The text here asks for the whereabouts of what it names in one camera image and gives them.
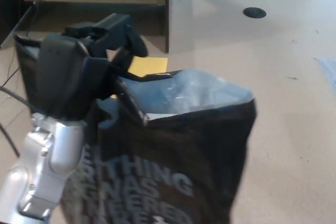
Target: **black tote bag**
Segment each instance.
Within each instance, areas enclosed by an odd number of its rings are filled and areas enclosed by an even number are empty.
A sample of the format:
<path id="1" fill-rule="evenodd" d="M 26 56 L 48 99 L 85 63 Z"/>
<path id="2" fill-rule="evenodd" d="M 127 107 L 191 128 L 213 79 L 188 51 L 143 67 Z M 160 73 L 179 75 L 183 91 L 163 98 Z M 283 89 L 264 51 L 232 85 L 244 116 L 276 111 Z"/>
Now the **black tote bag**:
<path id="1" fill-rule="evenodd" d="M 197 70 L 120 86 L 87 117 L 83 161 L 61 200 L 68 223 L 229 224 L 252 94 Z"/>

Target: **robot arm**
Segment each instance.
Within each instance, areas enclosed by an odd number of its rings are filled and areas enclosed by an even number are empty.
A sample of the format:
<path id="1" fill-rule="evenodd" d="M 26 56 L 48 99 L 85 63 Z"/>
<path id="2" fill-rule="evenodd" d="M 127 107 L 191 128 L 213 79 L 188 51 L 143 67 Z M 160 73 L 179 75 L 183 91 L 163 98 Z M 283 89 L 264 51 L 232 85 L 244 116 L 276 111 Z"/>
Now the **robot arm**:
<path id="1" fill-rule="evenodd" d="M 32 111 L 34 128 L 0 190 L 0 223 L 45 223 L 80 163 L 82 120 L 92 101 L 115 93 L 117 72 L 136 79 L 127 73 L 129 64 L 148 52 L 130 17 L 118 14 L 68 27 L 42 42 L 16 37 L 16 48 L 28 101 L 43 112 Z M 106 50 L 118 48 L 109 62 Z"/>

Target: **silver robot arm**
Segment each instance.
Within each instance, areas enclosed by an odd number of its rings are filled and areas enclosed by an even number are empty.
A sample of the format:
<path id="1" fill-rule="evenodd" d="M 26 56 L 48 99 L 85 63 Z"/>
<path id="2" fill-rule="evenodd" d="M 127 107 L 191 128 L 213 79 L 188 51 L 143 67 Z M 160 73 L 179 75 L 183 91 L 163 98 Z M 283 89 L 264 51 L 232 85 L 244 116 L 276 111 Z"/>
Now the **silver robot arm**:
<path id="1" fill-rule="evenodd" d="M 0 224 L 47 223 L 80 164 L 85 123 L 35 113 L 17 163 L 0 190 Z"/>

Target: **wire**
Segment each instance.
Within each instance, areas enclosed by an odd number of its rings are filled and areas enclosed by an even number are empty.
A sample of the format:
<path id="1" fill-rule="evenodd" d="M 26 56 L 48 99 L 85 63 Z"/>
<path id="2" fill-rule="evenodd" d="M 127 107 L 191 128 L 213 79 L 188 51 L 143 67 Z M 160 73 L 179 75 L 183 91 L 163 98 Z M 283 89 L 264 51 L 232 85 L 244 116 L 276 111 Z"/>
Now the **wire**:
<path id="1" fill-rule="evenodd" d="M 9 145 L 13 149 L 15 156 L 20 157 L 20 152 L 16 148 L 13 139 L 10 137 L 9 133 L 6 131 L 6 129 L 3 127 L 3 125 L 0 123 L 0 131 L 4 134 L 5 138 L 7 139 Z"/>
<path id="2" fill-rule="evenodd" d="M 32 21 L 30 22 L 30 25 L 28 26 L 28 29 L 27 29 L 27 32 L 26 32 L 26 37 L 28 37 L 28 34 L 30 32 L 30 29 L 32 27 L 32 25 L 35 23 L 36 21 L 36 18 L 37 18 L 37 13 L 38 13 L 38 9 L 40 7 L 40 4 L 41 4 L 41 1 L 42 0 L 38 0 L 37 4 L 36 4 L 36 11 L 35 11 L 35 14 L 34 14 L 34 17 L 32 19 Z"/>
<path id="3" fill-rule="evenodd" d="M 30 108 L 32 111 L 37 112 L 38 109 L 36 109 L 34 106 L 32 106 L 26 99 L 22 98 L 21 96 L 19 96 L 18 94 L 14 93 L 12 90 L 9 90 L 8 88 L 2 87 L 0 86 L 0 91 L 10 95 L 11 97 L 13 97 L 14 99 L 18 100 L 19 102 L 21 102 L 22 104 L 26 105 L 28 108 Z"/>
<path id="4" fill-rule="evenodd" d="M 4 82 L 4 84 L 2 84 L 2 87 L 5 86 L 9 81 L 10 79 L 19 71 L 19 68 L 17 68 L 12 74 L 10 77 L 7 78 L 7 80 Z"/>
<path id="5" fill-rule="evenodd" d="M 24 105 L 26 105 L 28 108 L 30 108 L 32 111 L 36 111 L 38 112 L 38 110 L 32 106 L 27 100 L 25 100 L 24 98 L 20 97 L 19 95 L 17 95 L 16 93 L 14 93 L 13 91 L 9 90 L 8 88 L 5 88 L 4 86 L 0 87 L 0 91 L 5 92 L 6 94 L 10 95 L 11 97 L 13 97 L 14 99 L 18 100 L 19 102 L 23 103 Z M 4 134 L 5 138 L 7 139 L 9 145 L 11 146 L 11 148 L 13 149 L 16 157 L 20 157 L 20 152 L 18 151 L 18 149 L 15 146 L 15 143 L 13 141 L 13 139 L 10 137 L 9 133 L 6 131 L 6 129 L 3 127 L 3 125 L 0 123 L 0 131 Z"/>
<path id="6" fill-rule="evenodd" d="M 26 31 L 26 37 L 28 37 L 29 35 L 29 32 L 30 32 L 30 29 L 31 27 L 33 26 L 33 24 L 35 23 L 36 21 L 36 18 L 37 18 L 37 14 L 38 14 L 38 10 L 39 10 L 39 7 L 40 7 L 40 4 L 41 4 L 41 1 L 42 0 L 38 0 L 37 4 L 36 4 L 36 11 L 35 11 L 35 14 L 27 28 L 27 31 Z M 19 20 L 21 19 L 21 0 L 19 0 Z M 3 86 L 6 85 L 10 79 L 18 72 L 19 70 L 19 67 L 14 71 L 14 73 L 9 76 L 9 72 L 11 70 L 11 66 L 13 64 L 13 61 L 14 61 L 14 57 L 15 57 L 15 47 L 14 47 L 14 51 L 13 51 L 13 56 L 12 56 L 12 60 L 10 61 L 11 63 L 9 64 L 9 67 L 8 67 L 8 72 L 7 72 L 7 80 L 4 82 Z"/>

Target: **plastic bag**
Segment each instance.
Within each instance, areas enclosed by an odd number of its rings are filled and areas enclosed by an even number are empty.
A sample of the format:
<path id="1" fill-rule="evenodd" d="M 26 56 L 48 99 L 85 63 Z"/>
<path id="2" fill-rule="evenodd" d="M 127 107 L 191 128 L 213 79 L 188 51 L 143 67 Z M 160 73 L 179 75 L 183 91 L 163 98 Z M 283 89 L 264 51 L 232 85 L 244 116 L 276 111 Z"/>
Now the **plastic bag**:
<path id="1" fill-rule="evenodd" d="M 196 70 L 98 100 L 83 162 L 64 190 L 68 223 L 227 224 L 256 118 L 252 94 Z"/>

